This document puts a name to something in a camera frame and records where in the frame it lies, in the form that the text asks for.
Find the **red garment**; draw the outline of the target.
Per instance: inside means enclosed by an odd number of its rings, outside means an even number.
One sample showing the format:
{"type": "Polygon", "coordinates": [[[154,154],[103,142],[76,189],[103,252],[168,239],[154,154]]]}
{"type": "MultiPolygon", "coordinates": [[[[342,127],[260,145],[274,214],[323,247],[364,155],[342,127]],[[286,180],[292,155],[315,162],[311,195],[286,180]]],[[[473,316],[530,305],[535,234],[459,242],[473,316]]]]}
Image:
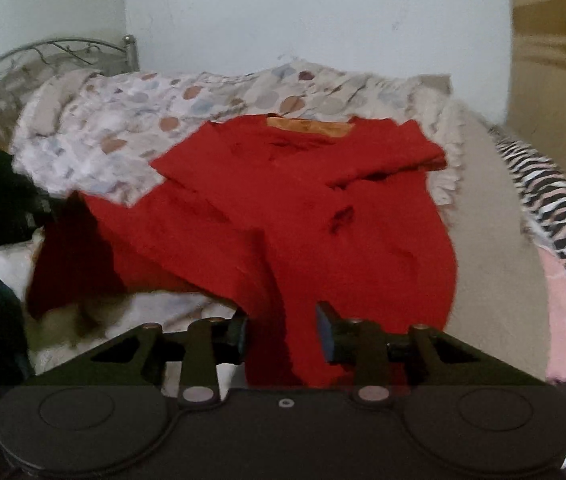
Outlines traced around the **red garment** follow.
{"type": "Polygon", "coordinates": [[[430,197],[444,151],[416,122],[353,118],[341,138],[267,116],[207,122],[153,162],[163,182],[130,207],[82,193],[44,230],[33,318],[136,292],[202,292],[243,309],[256,388],[325,388],[315,307],[443,328],[454,249],[430,197]]]}

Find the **dotted patterned bed cover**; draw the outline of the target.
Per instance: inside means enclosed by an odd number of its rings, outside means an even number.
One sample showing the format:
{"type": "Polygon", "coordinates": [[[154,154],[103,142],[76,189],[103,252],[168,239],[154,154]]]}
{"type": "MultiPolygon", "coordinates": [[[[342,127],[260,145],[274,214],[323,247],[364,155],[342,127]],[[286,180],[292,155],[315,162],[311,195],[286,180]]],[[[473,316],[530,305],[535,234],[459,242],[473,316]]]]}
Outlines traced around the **dotted patterned bed cover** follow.
{"type": "Polygon", "coordinates": [[[384,78],[306,61],[234,77],[70,63],[0,72],[0,150],[62,198],[84,191],[131,205],[161,183],[152,160],[204,122],[268,113],[320,122],[415,120],[448,162],[427,188],[458,256],[450,333],[544,376],[545,253],[533,243],[487,128],[454,98],[447,76],[384,78]]]}

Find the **metal bed headboard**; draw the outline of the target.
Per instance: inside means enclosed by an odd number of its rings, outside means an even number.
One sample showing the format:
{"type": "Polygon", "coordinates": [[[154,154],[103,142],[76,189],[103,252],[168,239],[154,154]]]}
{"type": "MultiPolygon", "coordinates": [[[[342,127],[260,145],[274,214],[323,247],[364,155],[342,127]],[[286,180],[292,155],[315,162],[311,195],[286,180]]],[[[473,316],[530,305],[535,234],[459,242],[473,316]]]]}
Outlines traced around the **metal bed headboard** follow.
{"type": "Polygon", "coordinates": [[[58,37],[24,44],[0,55],[0,104],[20,107],[44,81],[88,68],[112,76],[139,69],[137,40],[58,37]]]}

